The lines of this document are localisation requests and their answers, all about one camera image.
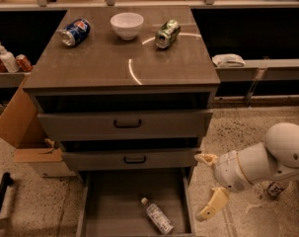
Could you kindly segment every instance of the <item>speckled concrete floor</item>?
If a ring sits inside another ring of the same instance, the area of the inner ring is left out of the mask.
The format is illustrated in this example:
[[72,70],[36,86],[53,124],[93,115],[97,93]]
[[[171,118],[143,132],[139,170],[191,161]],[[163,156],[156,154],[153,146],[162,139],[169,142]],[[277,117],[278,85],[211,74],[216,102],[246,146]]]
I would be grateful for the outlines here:
[[[218,109],[214,111],[203,152],[220,155],[241,150],[262,140],[273,124],[299,124],[299,107]],[[76,178],[41,178],[28,164],[12,161],[14,148],[0,139],[0,181],[10,172],[9,187],[0,214],[0,236],[75,236],[83,187]],[[291,182],[278,199],[264,192],[267,182],[231,195],[215,217],[196,222],[197,236],[295,237],[299,236],[299,181]],[[208,200],[218,186],[212,170],[198,164],[190,187],[192,211]]]

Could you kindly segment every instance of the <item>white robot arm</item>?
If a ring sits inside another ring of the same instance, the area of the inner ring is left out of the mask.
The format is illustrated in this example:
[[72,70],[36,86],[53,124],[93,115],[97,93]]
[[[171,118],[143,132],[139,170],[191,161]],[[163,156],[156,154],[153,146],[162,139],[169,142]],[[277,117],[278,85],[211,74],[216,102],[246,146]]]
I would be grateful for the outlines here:
[[230,192],[239,193],[262,181],[299,180],[299,125],[282,122],[272,126],[264,141],[254,146],[221,155],[198,154],[195,159],[214,168],[217,182],[207,206],[196,219],[212,217],[228,201]]

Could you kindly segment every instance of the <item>dresser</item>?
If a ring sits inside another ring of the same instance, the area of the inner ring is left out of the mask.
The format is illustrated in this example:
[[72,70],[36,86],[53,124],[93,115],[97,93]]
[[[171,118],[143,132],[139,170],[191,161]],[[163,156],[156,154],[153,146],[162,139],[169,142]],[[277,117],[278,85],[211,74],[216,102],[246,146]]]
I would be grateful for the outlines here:
[[[136,39],[111,30],[120,12],[144,17]],[[77,236],[159,235],[143,197],[173,221],[172,235],[194,236],[187,186],[220,82],[189,6],[71,8],[59,29],[77,18],[89,36],[67,47],[56,31],[24,86],[85,186]],[[170,19],[181,34],[159,49]]]

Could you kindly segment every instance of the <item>cardboard box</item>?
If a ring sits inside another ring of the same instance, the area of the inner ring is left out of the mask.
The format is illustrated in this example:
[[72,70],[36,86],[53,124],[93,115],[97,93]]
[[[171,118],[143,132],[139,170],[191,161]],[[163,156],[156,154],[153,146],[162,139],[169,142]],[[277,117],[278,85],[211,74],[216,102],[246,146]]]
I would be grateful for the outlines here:
[[19,89],[0,117],[0,137],[16,148],[13,161],[29,163],[42,177],[75,176],[61,158],[61,150],[47,147],[46,134],[29,95]]

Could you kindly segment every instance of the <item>green soda can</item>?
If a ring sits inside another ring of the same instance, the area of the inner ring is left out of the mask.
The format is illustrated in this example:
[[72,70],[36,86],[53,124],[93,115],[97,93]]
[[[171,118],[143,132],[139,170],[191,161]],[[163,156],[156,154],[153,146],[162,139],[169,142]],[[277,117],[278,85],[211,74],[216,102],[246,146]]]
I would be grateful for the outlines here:
[[181,31],[179,23],[175,20],[170,20],[164,24],[156,34],[156,44],[160,48],[167,48],[176,39]]

